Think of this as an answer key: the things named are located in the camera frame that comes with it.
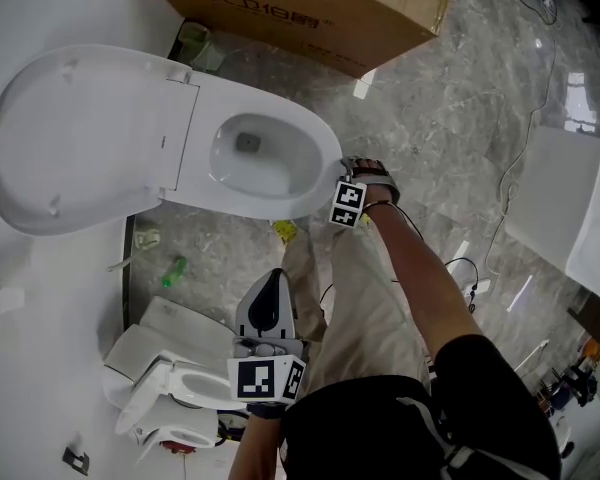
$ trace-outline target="green bottle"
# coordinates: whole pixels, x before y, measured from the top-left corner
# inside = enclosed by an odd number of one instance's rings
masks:
[[[183,256],[179,256],[176,258],[175,265],[170,272],[166,273],[162,276],[162,286],[165,288],[171,288],[175,283],[177,283],[182,275],[184,274],[184,269],[187,268],[187,258]]]

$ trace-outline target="black shirt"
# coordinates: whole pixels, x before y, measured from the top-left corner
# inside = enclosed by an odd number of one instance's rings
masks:
[[[333,384],[300,400],[282,419],[288,478],[440,478],[444,452],[418,408],[396,400],[401,397],[426,405],[434,419],[442,410],[446,423],[438,428],[450,431],[453,444],[560,478],[548,419],[491,341],[457,338],[440,350],[435,368],[434,398],[415,379],[379,376]],[[453,478],[518,478],[499,463],[485,468],[478,455]]]

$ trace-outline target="gray marble tile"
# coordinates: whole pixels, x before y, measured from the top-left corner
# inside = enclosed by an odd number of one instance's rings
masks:
[[[547,27],[518,0],[451,0],[440,37],[379,67],[364,99],[353,95],[356,80],[337,71],[215,35],[227,55],[219,76],[309,108],[333,128],[346,155],[382,159],[402,191],[401,206],[443,260],[469,242],[466,255],[491,280],[474,316],[504,357],[517,366],[550,340],[521,372],[530,385],[577,356],[582,330],[566,308],[578,286],[504,228],[489,259],[498,275],[485,256],[500,220],[500,178],[522,151],[529,113],[544,103],[554,51],[548,101],[535,125],[600,137],[600,34],[582,23],[586,11],[577,0],[558,0],[558,12],[556,25]],[[505,189],[523,166],[524,158]],[[325,224],[327,212],[309,220],[321,290],[331,283],[335,230]],[[137,252],[132,263],[132,321],[159,294],[230,323],[251,283],[278,266],[283,253],[267,222],[164,203],[138,217],[138,225],[147,223],[161,229],[163,242]],[[163,288],[160,278],[177,255],[189,268],[180,283]],[[469,265],[454,276],[460,286],[474,281]],[[529,276],[524,303],[507,311]]]

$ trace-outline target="forearm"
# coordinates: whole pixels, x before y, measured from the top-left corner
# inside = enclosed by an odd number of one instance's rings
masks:
[[[481,334],[467,311],[462,293],[438,256],[409,227],[395,208],[369,209],[385,243],[413,320],[435,358],[449,341]]]
[[[272,480],[276,475],[280,420],[251,415],[229,480]]]

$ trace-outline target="toilet lid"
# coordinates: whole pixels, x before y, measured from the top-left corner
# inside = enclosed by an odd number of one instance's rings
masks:
[[[57,235],[147,210],[175,188],[190,68],[102,45],[30,62],[0,95],[0,216]]]

